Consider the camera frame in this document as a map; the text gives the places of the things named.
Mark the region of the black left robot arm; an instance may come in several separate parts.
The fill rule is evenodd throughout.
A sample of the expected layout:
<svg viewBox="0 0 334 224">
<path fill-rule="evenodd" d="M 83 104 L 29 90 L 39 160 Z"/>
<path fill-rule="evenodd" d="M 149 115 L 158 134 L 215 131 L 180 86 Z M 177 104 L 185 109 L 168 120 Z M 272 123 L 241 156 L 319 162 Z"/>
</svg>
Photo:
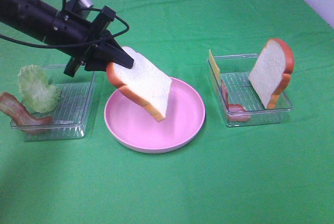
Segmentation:
<svg viewBox="0 0 334 224">
<path fill-rule="evenodd" d="M 111 8 L 94 8 L 91 0 L 62 0 L 57 10 L 42 0 L 1 0 L 1 22 L 40 41 L 32 44 L 4 35 L 13 43 L 42 49 L 57 49 L 70 56 L 64 74 L 77 69 L 105 71 L 109 63 L 131 69 L 134 60 L 115 41 L 128 24 Z"/>
</svg>

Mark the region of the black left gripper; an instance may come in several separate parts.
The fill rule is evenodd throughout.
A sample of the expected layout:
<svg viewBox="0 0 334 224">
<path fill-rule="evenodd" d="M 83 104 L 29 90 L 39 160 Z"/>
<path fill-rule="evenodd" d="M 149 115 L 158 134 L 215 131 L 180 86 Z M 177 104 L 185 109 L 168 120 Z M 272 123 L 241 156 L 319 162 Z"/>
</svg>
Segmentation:
<svg viewBox="0 0 334 224">
<path fill-rule="evenodd" d="M 111 62 L 131 69 L 134 59 L 114 39 L 95 42 L 111 35 L 107 27 L 114 21 L 116 12 L 103 7 L 90 22 L 87 17 L 92 9 L 91 0 L 70 0 L 58 14 L 60 23 L 54 25 L 59 33 L 56 45 L 63 45 L 60 50 L 70 56 L 64 74 L 73 77 L 82 65 L 86 71 L 105 72 Z"/>
</svg>

